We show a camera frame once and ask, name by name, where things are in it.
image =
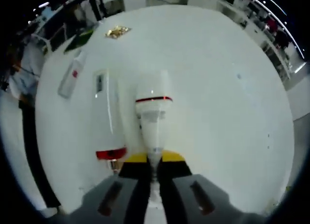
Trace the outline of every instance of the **white container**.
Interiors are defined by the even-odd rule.
[[[148,157],[154,169],[165,147],[166,116],[171,104],[171,88],[167,71],[144,75],[140,79],[136,96],[136,112],[140,119]]]
[[[118,80],[108,70],[93,75],[91,138],[98,159],[98,153],[120,150],[126,153],[123,125],[118,98]]]
[[[84,51],[79,50],[69,65],[58,88],[58,94],[63,98],[68,99],[71,97],[77,79],[84,68],[86,57],[87,54]]]

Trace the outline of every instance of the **red stripe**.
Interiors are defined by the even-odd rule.
[[[168,99],[168,100],[173,101],[173,100],[172,100],[170,97],[168,97],[168,96],[158,96],[158,97],[150,97],[150,98],[144,98],[144,99],[137,99],[137,100],[136,100],[136,103],[144,102],[144,101],[154,101],[154,100],[159,100],[159,99]]]
[[[126,147],[117,150],[96,151],[98,160],[118,160],[127,153]]]

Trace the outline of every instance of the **white tabletop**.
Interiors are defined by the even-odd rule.
[[[132,28],[117,40],[105,33]],[[173,106],[166,149],[181,153],[193,174],[218,185],[237,208],[263,212],[282,196],[290,175],[294,136],[288,99],[264,52],[219,12],[165,5],[105,19],[70,100],[57,94],[75,50],[69,41],[46,62],[36,98],[39,152],[64,210],[110,175],[90,139],[93,72],[110,69],[120,79],[120,106],[129,153],[143,150],[135,115],[141,74],[165,69]]]
[[[272,48],[272,50],[274,51],[275,55],[277,56],[277,58],[279,59],[280,63],[282,64],[287,77],[290,79],[291,78],[290,71],[289,71],[289,68],[287,66],[287,63],[284,61],[285,55],[281,55],[281,51],[275,47],[273,42],[271,42],[271,40],[266,36],[266,34],[254,23],[254,21],[252,19],[249,19],[248,16],[246,15],[246,13],[243,10],[240,10],[239,8],[231,5],[230,3],[228,3],[228,2],[226,2],[224,0],[217,0],[217,2],[220,2],[222,5],[230,8],[232,11],[234,11],[239,16],[241,16],[242,19],[247,20],[248,25],[246,26],[246,28],[251,26],[251,29],[254,29],[256,32],[260,32],[262,34],[262,36],[264,36],[264,41]]]

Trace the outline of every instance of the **red label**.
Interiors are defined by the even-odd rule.
[[[118,160],[127,153],[126,147],[116,150],[96,151],[99,160]]]
[[[78,72],[77,72],[76,70],[74,70],[74,71],[72,72],[72,76],[73,76],[74,78],[76,78],[76,77],[78,76]]]

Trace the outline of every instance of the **ceiling light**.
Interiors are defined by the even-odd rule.
[[[49,2],[42,3],[42,4],[39,6],[39,8],[45,7],[45,6],[47,6],[47,5],[49,5]]]
[[[293,38],[293,36],[291,35],[291,33],[288,31],[288,29],[285,27],[285,25],[279,20],[278,17],[276,17],[275,14],[273,14],[272,11],[270,11],[265,5],[263,5],[263,3],[261,3],[261,2],[258,1],[258,0],[255,0],[255,1],[256,1],[257,3],[259,3],[266,11],[268,11],[270,14],[272,14],[272,17],[275,18],[275,19],[279,22],[279,24],[286,30],[287,34],[291,37],[291,39],[293,40],[294,44],[297,46],[298,51],[300,52],[301,57],[304,59],[305,57],[304,57],[303,53],[301,52],[301,50],[300,50],[300,48],[299,48],[297,42],[295,41],[295,39]]]
[[[295,74],[296,74],[298,71],[300,71],[301,68],[303,68],[303,67],[305,66],[305,64],[307,64],[307,63],[304,62],[303,64],[301,64],[301,65],[299,66],[299,68],[296,69]]]

